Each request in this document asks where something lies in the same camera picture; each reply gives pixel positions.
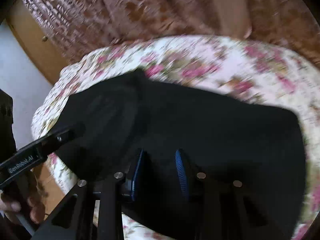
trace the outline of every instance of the white floral surface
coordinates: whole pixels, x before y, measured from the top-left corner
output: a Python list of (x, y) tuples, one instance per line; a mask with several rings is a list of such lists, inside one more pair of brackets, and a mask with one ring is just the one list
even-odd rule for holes
[[(65, 67), (32, 121), (35, 139), (57, 121), (68, 96), (137, 67), (149, 78), (231, 95), (250, 104), (281, 106), (300, 120), (307, 155), (307, 186), (293, 239), (299, 240), (320, 206), (320, 73), (281, 47), (218, 36), (166, 37), (97, 49)], [(47, 165), (64, 193), (76, 176), (52, 154)], [(125, 239), (169, 239), (123, 215)]]

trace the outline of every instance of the wooden cabinet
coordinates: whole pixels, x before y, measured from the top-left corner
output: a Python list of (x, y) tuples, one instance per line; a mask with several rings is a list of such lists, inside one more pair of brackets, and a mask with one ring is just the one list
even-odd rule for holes
[(22, 0), (15, 1), (6, 19), (14, 36), (34, 65), (51, 84), (57, 82), (60, 71), (68, 65), (68, 62), (45, 36)]

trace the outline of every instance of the metal bolt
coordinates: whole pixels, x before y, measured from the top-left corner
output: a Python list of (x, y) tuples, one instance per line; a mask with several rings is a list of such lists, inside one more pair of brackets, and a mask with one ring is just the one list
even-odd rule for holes
[(121, 171), (116, 172), (113, 175), (116, 179), (121, 179), (123, 177), (123, 173)]
[(85, 185), (87, 185), (87, 181), (86, 181), (86, 180), (81, 179), (81, 180), (78, 181), (78, 186), (79, 186), (79, 187), (83, 187), (83, 186), (85, 186)]
[(242, 187), (242, 182), (239, 181), (239, 180), (235, 180), (235, 181), (233, 182), (233, 186), (235, 186), (235, 187)]
[(198, 179), (205, 179), (205, 177), (206, 177), (206, 174), (205, 174), (205, 173), (203, 173), (203, 172), (198, 172), (198, 173), (197, 173), (197, 178), (198, 178)]

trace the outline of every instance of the black fabric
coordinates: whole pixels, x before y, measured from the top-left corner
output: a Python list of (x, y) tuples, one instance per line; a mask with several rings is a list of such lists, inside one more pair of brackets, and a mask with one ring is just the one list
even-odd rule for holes
[(238, 179), (290, 238), (305, 190), (305, 153), (289, 110), (249, 105), (227, 96), (153, 82), (140, 70), (69, 97), (53, 129), (83, 121), (86, 133), (57, 155), (81, 179), (106, 177), (143, 147), (152, 185), (123, 211), (175, 239), (193, 239), (191, 215), (175, 168), (176, 149), (206, 173)]

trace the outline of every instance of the brown curtain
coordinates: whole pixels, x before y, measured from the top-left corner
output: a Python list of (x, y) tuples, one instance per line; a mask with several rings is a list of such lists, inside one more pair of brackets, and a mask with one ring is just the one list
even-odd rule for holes
[[(234, 21), (233, 28), (242, 28), (239, 33), (247, 33), (250, 25), (249, 39), (293, 49), (320, 68), (320, 27), (302, 0), (245, 0), (244, 5), (238, 0), (23, 2), (70, 62), (79, 61), (94, 49), (123, 41), (180, 34), (226, 35), (225, 30), (230, 28), (225, 26), (228, 21), (221, 20), (224, 12), (224, 17), (236, 15), (229, 17), (229, 22)], [(234, 7), (237, 3), (242, 4), (241, 8)], [(246, 9), (250, 22), (246, 20)]]

